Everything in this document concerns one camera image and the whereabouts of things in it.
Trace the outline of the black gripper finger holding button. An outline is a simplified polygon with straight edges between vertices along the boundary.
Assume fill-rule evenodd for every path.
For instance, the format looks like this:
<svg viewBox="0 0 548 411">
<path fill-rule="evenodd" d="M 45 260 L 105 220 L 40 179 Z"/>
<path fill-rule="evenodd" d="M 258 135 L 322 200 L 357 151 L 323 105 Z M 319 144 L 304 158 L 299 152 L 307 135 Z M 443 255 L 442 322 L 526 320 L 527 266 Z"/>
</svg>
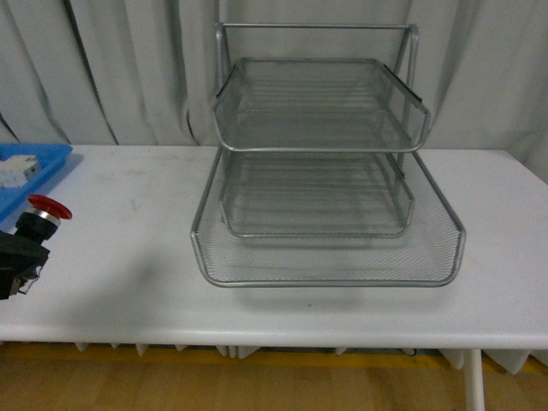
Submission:
<svg viewBox="0 0 548 411">
<path fill-rule="evenodd" d="M 22 293 L 26 284 L 39 278 L 50 251 L 43 239 L 1 232 L 1 299 Z"/>
</svg>

